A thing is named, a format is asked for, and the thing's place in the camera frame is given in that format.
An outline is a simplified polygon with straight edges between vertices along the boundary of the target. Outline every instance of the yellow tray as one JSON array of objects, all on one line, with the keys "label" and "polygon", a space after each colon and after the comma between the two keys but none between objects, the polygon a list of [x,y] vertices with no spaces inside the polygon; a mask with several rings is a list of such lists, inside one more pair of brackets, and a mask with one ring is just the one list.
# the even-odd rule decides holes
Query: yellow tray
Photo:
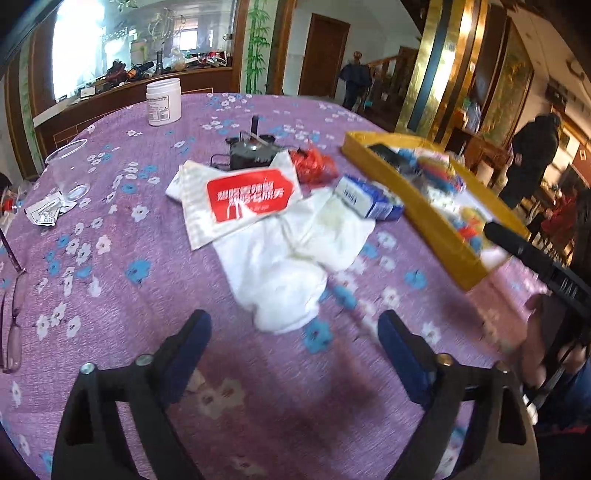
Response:
[{"label": "yellow tray", "polygon": [[[406,217],[423,236],[444,268],[464,291],[470,290],[490,272],[486,270],[478,255],[455,228],[429,205],[421,193],[394,168],[367,148],[376,143],[389,147],[423,147],[443,151],[441,145],[412,135],[348,132],[342,151],[367,178],[387,186],[402,199]],[[529,237],[527,228],[502,201],[480,183],[468,169],[454,161],[452,164],[470,193],[497,218],[499,223],[523,238]]]}]

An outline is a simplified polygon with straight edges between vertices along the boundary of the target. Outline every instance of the floral tablecloth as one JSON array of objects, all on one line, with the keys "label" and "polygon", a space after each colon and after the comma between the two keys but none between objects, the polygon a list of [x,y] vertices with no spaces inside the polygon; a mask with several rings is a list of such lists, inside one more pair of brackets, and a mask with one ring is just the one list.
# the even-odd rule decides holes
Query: floral tablecloth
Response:
[{"label": "floral tablecloth", "polygon": [[[14,220],[8,239],[32,278],[18,319],[23,365],[0,375],[0,419],[40,478],[50,476],[80,366],[120,367],[154,352],[195,309],[211,314],[213,337],[168,415],[207,479],[385,478],[421,417],[372,336],[386,309],[466,364],[490,366],[522,340],[523,278],[535,291],[533,275],[510,262],[469,297],[404,218],[378,224],[355,263],[330,277],[317,319],[286,335],[257,332],[214,249],[190,251],[181,206],[164,194],[181,163],[227,152],[225,138],[255,113],[260,133],[314,142],[341,173],[359,175],[340,153],[345,132],[379,130],[328,103],[235,94],[184,95],[181,120],[155,128],[141,103],[79,135],[92,188],[55,228],[23,213]],[[52,189],[46,172],[27,203]],[[5,251],[0,261],[9,289]],[[139,471],[152,478],[129,412],[121,415]],[[452,443],[442,474],[456,455]]]}]

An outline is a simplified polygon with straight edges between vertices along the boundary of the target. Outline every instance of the red label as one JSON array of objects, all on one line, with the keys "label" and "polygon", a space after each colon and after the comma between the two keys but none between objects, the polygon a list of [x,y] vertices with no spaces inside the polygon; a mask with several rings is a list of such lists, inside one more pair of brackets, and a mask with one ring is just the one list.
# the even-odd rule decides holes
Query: red label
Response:
[{"label": "red label", "polygon": [[207,182],[207,194],[217,222],[280,212],[287,208],[293,184],[276,168],[266,168]]}]

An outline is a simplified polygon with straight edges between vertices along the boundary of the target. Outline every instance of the screw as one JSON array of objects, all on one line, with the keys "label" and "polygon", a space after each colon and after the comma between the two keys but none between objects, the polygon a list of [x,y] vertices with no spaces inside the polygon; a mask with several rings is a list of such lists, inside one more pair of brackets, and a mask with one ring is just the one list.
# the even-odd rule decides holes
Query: screw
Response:
[{"label": "screw", "polygon": [[146,365],[151,364],[152,360],[154,360],[154,357],[152,355],[150,355],[149,353],[145,353],[135,359],[135,364],[138,367],[145,367]]},{"label": "screw", "polygon": [[450,367],[453,365],[453,358],[448,353],[440,353],[437,356],[437,363],[446,367]]},{"label": "screw", "polygon": [[503,372],[504,374],[507,374],[511,371],[511,369],[506,365],[505,362],[497,362],[495,364],[495,368],[497,370],[500,370],[501,372]]},{"label": "screw", "polygon": [[80,373],[84,375],[88,375],[95,371],[95,365],[88,362],[80,367]]}]

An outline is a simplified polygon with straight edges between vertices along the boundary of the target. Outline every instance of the red plastic bag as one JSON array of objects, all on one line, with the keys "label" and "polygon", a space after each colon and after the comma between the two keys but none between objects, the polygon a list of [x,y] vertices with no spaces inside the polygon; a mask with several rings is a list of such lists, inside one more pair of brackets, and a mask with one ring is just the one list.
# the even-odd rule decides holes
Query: red plastic bag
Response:
[{"label": "red plastic bag", "polygon": [[320,153],[317,148],[290,150],[290,156],[300,183],[325,184],[339,176],[335,161],[328,155]]}]

